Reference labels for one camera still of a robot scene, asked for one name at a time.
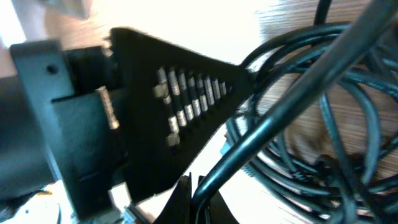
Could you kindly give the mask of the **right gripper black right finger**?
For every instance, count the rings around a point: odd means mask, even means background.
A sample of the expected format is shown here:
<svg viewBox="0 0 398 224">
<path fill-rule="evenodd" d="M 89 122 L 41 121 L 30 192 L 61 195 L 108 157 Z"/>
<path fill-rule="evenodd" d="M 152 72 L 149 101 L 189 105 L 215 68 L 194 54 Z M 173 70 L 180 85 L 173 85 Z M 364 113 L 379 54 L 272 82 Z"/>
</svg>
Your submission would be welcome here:
<svg viewBox="0 0 398 224">
<path fill-rule="evenodd" d="M 228 208 L 220 192 L 211 198 L 211 200 L 202 209 L 198 217 L 199 224 L 239 224 Z"/>
</svg>

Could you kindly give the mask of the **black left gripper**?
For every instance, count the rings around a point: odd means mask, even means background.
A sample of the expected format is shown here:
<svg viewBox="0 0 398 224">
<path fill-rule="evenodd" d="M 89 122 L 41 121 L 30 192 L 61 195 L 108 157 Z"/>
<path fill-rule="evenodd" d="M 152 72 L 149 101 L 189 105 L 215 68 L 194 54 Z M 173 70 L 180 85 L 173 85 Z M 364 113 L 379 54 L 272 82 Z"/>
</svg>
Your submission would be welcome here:
<svg viewBox="0 0 398 224">
<path fill-rule="evenodd" d="M 50 168 L 63 181 L 77 219 L 91 220 L 112 207 L 108 192 L 124 156 L 101 95 L 78 95 L 56 40 L 14 44 L 10 53 Z"/>
</svg>

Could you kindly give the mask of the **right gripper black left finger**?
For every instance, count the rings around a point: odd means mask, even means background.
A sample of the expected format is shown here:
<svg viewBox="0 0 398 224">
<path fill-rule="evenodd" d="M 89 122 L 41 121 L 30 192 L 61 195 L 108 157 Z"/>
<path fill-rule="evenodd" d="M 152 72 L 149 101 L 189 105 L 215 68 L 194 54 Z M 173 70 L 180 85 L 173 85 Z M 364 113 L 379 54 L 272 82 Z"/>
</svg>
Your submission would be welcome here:
<svg viewBox="0 0 398 224">
<path fill-rule="evenodd" d="M 190 223 L 192 198 L 192 176 L 179 178 L 174 191 L 154 224 L 187 224 Z"/>
</svg>

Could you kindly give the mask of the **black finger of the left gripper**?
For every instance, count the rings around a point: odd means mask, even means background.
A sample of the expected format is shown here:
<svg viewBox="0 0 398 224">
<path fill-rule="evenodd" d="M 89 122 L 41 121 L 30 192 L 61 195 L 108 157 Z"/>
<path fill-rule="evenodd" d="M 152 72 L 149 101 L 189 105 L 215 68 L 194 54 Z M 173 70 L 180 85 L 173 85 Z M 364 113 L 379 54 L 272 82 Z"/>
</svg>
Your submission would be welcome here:
<svg viewBox="0 0 398 224">
<path fill-rule="evenodd" d="M 126 28 L 110 32 L 121 75 L 114 112 L 128 151 L 123 174 L 139 202 L 170 189 L 253 91 L 243 67 Z"/>
</svg>

